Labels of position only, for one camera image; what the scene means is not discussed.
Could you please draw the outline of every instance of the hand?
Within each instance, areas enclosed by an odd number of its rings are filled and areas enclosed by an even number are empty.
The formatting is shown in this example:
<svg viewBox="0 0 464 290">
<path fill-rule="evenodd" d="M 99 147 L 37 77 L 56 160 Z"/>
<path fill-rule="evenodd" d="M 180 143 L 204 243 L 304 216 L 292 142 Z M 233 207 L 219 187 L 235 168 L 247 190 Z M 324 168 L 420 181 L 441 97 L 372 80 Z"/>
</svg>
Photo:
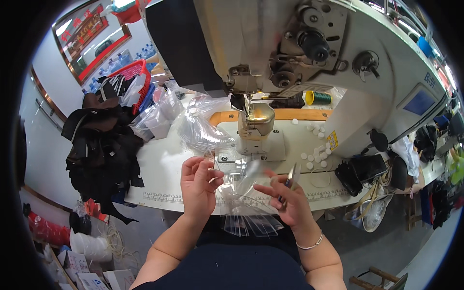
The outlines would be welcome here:
<svg viewBox="0 0 464 290">
<path fill-rule="evenodd" d="M 290 190 L 284 185 L 287 175 L 277 175 L 271 170 L 267 170 L 266 173 L 271 177 L 271 187 L 255 184 L 253 188 L 272 197 L 271 206 L 278 210 L 282 221 L 292 230 L 311 221 L 313 219 L 311 208 L 301 186 L 296 184 L 295 190 Z M 287 201 L 285 207 L 278 201 L 279 196 L 282 196 L 282 202 Z"/>
<path fill-rule="evenodd" d="M 184 214 L 194 220 L 206 222 L 216 207 L 214 191 L 224 183 L 224 173 L 209 170 L 214 163 L 196 156 L 182 164 L 180 188 L 184 201 Z"/>
</svg>

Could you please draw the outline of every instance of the silver bangle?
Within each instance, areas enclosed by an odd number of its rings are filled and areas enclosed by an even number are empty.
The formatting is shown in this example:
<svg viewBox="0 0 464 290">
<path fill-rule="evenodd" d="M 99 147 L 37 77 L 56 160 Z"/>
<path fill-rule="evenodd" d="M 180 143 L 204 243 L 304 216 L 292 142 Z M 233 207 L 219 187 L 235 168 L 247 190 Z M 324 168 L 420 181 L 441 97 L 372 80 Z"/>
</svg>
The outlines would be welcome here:
<svg viewBox="0 0 464 290">
<path fill-rule="evenodd" d="M 309 249 L 312 249 L 314 248 L 315 246 L 317 246 L 318 244 L 320 244 L 322 241 L 322 230 L 321 230 L 321 237 L 319 238 L 319 240 L 316 242 L 316 244 L 314 246 L 311 246 L 311 247 L 307 247 L 307 248 L 304 248 L 302 246 L 300 246 L 298 243 L 296 243 L 296 246 L 302 250 L 309 250 Z"/>
</svg>

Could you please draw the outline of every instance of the red plastic basket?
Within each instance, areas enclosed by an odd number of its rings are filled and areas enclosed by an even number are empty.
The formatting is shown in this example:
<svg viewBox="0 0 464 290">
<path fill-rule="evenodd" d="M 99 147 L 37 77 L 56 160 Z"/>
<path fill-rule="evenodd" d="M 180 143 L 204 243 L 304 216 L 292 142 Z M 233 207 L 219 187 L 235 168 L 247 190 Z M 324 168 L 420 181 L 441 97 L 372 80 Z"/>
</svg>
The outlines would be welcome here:
<svg viewBox="0 0 464 290">
<path fill-rule="evenodd" d="M 127 66 L 120 68 L 117 71 L 109 74 L 108 77 L 114 77 L 117 74 L 123 75 L 126 79 L 131 79 L 135 75 L 139 75 L 139 76 L 141 76 L 142 74 L 146 75 L 145 84 L 143 85 L 143 88 L 139 91 L 140 93 L 139 101 L 137 102 L 137 104 L 132 106 L 132 114 L 135 115 L 140 105 L 142 104 L 143 99 L 148 93 L 148 87 L 150 86 L 151 75 L 150 75 L 150 72 L 147 70 L 147 67 L 145 66 L 145 60 L 144 59 L 136 60 L 135 62 L 128 64 Z"/>
</svg>

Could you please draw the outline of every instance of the concrete floor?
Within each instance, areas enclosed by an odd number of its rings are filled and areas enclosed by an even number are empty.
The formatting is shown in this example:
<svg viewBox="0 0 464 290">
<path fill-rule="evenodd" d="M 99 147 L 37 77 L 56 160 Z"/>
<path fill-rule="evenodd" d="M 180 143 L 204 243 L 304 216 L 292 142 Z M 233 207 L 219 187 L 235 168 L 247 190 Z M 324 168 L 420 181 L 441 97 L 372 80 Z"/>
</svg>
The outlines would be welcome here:
<svg viewBox="0 0 464 290">
<path fill-rule="evenodd" d="M 432 230 L 422 227 L 418 222 L 411 231 L 406 231 L 405 196 L 394 196 L 387 207 L 386 214 L 380 226 L 373 232 L 364 232 L 340 219 L 325 221 L 322 216 L 317 223 L 325 236 L 330 240 L 340 254 L 343 263 L 343 279 L 348 290 L 361 289 L 350 284 L 351 276 L 358 276 L 374 266 L 391 274 L 398 274 L 419 252 Z M 110 217 L 110 225 L 114 225 L 124 239 L 125 248 L 129 252 L 136 251 L 140 267 L 145 262 L 147 252 L 159 235 L 171 226 L 181 213 L 162 211 L 149 207 L 138 206 L 130 208 L 115 204 L 125 216 L 140 221 L 125 225 L 118 219 Z M 103 229 L 103 222 L 96 219 L 93 222 L 93 233 L 98 236 Z M 115 269 L 130 268 L 137 273 L 137 263 L 132 257 L 115 259 Z M 380 278 L 368 273 L 363 276 L 365 281 L 380 284 Z"/>
</svg>

